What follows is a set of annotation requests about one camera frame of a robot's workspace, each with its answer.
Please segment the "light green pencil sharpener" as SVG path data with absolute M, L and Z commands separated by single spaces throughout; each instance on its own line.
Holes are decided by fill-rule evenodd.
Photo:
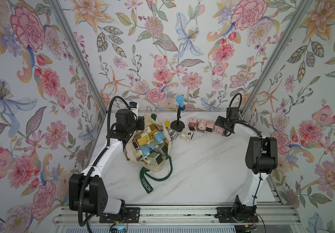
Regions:
M 158 166 L 163 161 L 163 158 L 160 154 L 153 152 L 147 156 L 146 160 L 149 162 L 149 165 Z

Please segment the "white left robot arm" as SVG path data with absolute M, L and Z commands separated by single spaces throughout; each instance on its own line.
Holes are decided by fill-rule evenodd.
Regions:
M 135 133 L 144 129 L 144 118 L 138 116 L 138 110 L 136 102 L 127 103 L 125 109 L 115 113 L 114 124 L 108 113 L 105 145 L 83 172 L 69 179 L 69 208 L 77 212 L 81 227 L 89 227 L 95 216 L 107 216 L 113 225 L 125 219 L 125 201 L 109 198 L 104 182 L 113 160 L 124 155 L 127 143 Z

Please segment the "cream panda pencil sharpener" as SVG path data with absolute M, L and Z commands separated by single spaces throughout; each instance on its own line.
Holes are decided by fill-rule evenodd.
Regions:
M 185 140 L 186 142 L 190 142 L 193 138 L 194 131 L 184 128 L 180 133 L 180 138 Z

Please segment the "cream canvas tote bag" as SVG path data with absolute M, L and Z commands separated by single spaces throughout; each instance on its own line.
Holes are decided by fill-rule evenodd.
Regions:
M 153 187 L 148 179 L 162 182 L 173 172 L 172 158 L 169 155 L 173 140 L 167 127 L 159 121 L 156 114 L 146 113 L 143 122 L 144 128 L 132 135 L 123 152 L 129 161 L 142 166 L 139 172 L 140 182 L 147 194 L 150 194 Z M 166 162 L 169 164 L 169 173 L 165 177 L 156 178 L 149 174 L 160 172 Z

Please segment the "yellow pencil sharpener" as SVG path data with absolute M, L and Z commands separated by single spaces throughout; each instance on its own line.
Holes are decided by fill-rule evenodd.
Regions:
M 152 142 L 152 139 L 150 135 L 146 132 L 140 133 L 135 136 L 135 140 L 138 143 L 138 146 L 141 147 L 145 144 L 150 144 Z
M 153 136 L 158 132 L 158 129 L 154 124 L 151 124 L 144 129 L 144 132 L 148 133 L 149 136 Z

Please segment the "dark green pencil sharpener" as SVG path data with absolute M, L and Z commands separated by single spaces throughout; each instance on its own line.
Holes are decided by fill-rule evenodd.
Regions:
M 168 146 L 165 143 L 159 144 L 155 149 L 154 152 L 160 154 L 161 156 L 165 156 L 168 154 Z

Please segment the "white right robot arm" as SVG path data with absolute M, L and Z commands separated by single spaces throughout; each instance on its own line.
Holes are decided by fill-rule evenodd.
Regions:
M 215 218 L 220 223 L 257 223 L 257 202 L 262 184 L 278 167 L 277 139 L 263 136 L 255 127 L 242 120 L 240 107 L 242 94 L 237 93 L 226 109 L 226 117 L 215 121 L 216 133 L 221 136 L 238 134 L 248 144 L 245 164 L 248 168 L 246 179 L 232 203 L 232 207 L 218 207 Z

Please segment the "pink pencil sharpener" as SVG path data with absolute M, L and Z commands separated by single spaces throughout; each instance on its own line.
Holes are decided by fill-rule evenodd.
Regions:
M 200 120 L 197 126 L 197 131 L 200 133 L 205 133 L 206 128 L 207 128 L 207 120 L 206 119 Z
M 216 127 L 216 134 L 220 135 L 220 136 L 224 136 L 225 135 L 225 129 L 223 129 L 220 126 Z
M 215 121 L 213 121 L 213 120 L 208 120 L 207 121 L 207 124 L 206 124 L 206 131 L 207 132 L 210 132 L 210 133 L 212 133 L 212 132 L 214 132 L 215 131 Z
M 193 117 L 189 120 L 189 123 L 188 123 L 188 128 L 191 130 L 191 131 L 196 131 L 197 130 L 197 127 L 198 127 L 198 120 L 197 118 Z

